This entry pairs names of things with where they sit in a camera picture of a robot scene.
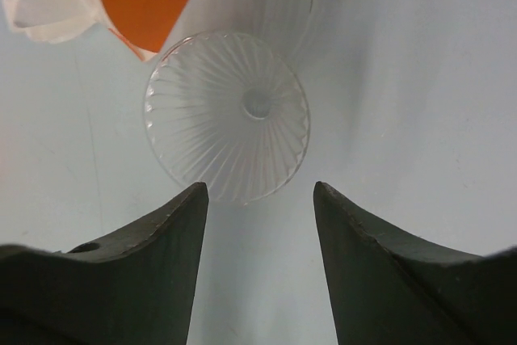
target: round glass object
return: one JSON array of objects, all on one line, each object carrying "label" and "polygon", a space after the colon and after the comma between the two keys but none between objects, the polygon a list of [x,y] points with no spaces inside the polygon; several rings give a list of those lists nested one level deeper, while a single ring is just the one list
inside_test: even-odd
[{"label": "round glass object", "polygon": [[159,61],[145,94],[153,150],[183,186],[247,204],[285,185],[309,142],[309,106],[295,74],[253,36],[206,32]]}]

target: white surface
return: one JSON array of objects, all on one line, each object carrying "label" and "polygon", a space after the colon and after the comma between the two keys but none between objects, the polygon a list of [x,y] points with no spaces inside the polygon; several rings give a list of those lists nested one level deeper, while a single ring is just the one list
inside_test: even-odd
[{"label": "white surface", "polygon": [[[170,43],[234,27],[297,68],[312,112],[299,173],[212,206],[189,344],[336,344],[312,210],[321,179],[434,242],[515,243],[517,0],[191,0]],[[141,119],[152,64],[101,28],[58,46],[0,25],[0,241],[67,250],[179,188]]]}]

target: table surface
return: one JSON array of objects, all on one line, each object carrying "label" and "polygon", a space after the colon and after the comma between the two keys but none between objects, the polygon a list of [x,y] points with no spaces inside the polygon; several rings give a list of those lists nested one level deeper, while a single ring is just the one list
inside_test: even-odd
[{"label": "table surface", "polygon": [[[68,250],[181,190],[140,63],[100,26],[35,44],[0,18],[0,242]],[[277,194],[209,210],[189,344],[336,344],[312,190],[480,255],[515,243],[517,0],[191,0],[164,48],[231,28],[282,53],[312,115]]]}]

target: transparent cup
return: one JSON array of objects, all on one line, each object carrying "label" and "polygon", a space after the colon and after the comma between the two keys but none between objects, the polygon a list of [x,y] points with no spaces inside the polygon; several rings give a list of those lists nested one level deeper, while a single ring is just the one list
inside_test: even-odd
[{"label": "transparent cup", "polygon": [[283,58],[240,32],[203,32],[158,62],[145,93],[158,160],[182,186],[206,182],[211,200],[247,204],[298,171],[309,105]]}]

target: white table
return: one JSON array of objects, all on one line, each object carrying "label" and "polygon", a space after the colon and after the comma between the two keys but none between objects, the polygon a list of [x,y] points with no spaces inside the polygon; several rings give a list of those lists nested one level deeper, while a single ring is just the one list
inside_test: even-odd
[{"label": "white table", "polygon": [[[189,344],[336,344],[318,180],[445,246],[515,243],[517,0],[191,0],[166,46],[216,28],[287,57],[313,128],[282,191],[211,205]],[[2,17],[0,42],[0,242],[68,250],[179,193],[145,139],[152,63],[101,27],[34,44]]]}]

